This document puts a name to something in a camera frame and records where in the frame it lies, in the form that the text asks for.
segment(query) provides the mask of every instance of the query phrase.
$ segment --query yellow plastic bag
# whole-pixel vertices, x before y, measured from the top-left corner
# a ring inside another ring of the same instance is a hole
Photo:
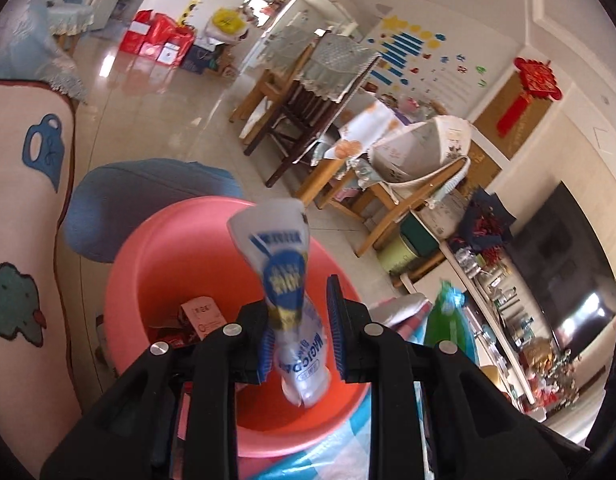
[[[237,33],[246,26],[238,10],[223,7],[213,14],[212,21],[215,27],[229,35]]]

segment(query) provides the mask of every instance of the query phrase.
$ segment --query red hanging decoration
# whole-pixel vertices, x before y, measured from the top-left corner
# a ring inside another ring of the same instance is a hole
[[[497,123],[499,137],[505,137],[508,134],[526,111],[526,108],[533,102],[533,98],[547,99],[552,97],[555,101],[558,101],[563,96],[550,68],[550,61],[544,64],[534,59],[517,57],[514,63],[519,69],[519,78],[524,90]]]

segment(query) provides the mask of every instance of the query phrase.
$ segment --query yellow star sticker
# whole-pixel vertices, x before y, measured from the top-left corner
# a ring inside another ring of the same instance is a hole
[[[398,32],[406,27],[408,27],[408,22],[405,20],[400,20],[396,14],[391,18],[384,18],[381,20],[381,28],[384,29]]]

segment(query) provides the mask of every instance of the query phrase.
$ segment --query white tablecloth with orange flowers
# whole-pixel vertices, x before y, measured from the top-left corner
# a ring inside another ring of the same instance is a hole
[[[325,151],[323,158],[350,162],[404,123],[374,94],[359,89],[333,121],[341,138]]]

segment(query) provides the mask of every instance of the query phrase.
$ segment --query blue beanbag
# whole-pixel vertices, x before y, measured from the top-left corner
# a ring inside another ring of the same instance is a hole
[[[229,171],[170,158],[106,164],[73,191],[63,231],[75,253],[112,263],[130,234],[157,211],[197,196],[242,198]]]

